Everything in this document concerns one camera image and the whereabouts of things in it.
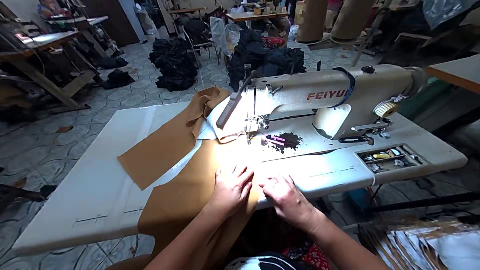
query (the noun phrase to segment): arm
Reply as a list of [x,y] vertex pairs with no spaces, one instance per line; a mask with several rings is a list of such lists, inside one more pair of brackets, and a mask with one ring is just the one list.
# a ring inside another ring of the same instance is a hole
[[253,171],[247,166],[236,166],[223,176],[215,174],[212,198],[195,219],[150,262],[145,270],[181,270],[199,248],[208,241],[220,225],[246,201],[252,187]]
[[271,177],[260,186],[273,199],[277,215],[307,232],[340,270],[389,270],[383,261],[311,205],[289,175]]

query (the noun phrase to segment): black stain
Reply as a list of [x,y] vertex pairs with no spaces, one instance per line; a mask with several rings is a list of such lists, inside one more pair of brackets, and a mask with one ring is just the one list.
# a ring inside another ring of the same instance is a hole
[[278,145],[273,143],[270,144],[270,147],[282,154],[285,154],[286,148],[297,150],[297,147],[303,142],[303,138],[293,134],[293,132],[280,133],[279,135],[274,136],[285,139],[285,145]]

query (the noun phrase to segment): fabric roll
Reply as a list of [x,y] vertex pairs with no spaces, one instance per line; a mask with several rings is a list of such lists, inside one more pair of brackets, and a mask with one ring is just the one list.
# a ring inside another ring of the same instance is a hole
[[332,29],[332,38],[358,38],[365,29],[375,0],[345,0]]
[[328,0],[305,0],[303,5],[303,22],[299,25],[297,41],[315,42],[324,36],[324,23]]

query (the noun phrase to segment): industrial sewing machine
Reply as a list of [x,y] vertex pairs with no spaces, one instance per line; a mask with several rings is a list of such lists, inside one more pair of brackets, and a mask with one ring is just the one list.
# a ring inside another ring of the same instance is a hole
[[427,74],[418,67],[376,65],[336,68],[274,77],[251,73],[220,115],[216,125],[237,125],[247,133],[269,128],[274,112],[317,109],[313,126],[323,137],[338,140],[382,132],[396,103],[421,90]]

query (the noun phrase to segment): white table top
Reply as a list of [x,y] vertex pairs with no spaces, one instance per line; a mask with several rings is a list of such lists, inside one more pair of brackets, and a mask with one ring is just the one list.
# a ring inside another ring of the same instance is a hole
[[[118,110],[15,242],[13,251],[27,255],[138,233],[137,222],[153,187],[171,180],[175,172],[166,173],[141,191],[123,170],[117,156],[187,105],[188,102],[184,102]],[[375,135],[374,146],[361,144],[328,154],[296,156],[265,164],[289,172],[307,198],[317,198],[459,168],[467,162],[463,154],[403,116],[394,114],[390,119],[394,121],[388,130],[391,138]],[[285,122],[284,130],[291,130],[301,121],[311,120],[308,117],[291,119]],[[196,147],[200,143],[201,140],[197,140]],[[374,175],[355,154],[400,143],[407,144],[429,164]],[[271,202],[262,194],[257,208],[269,206]]]
[[480,54],[428,66],[430,75],[480,94]]

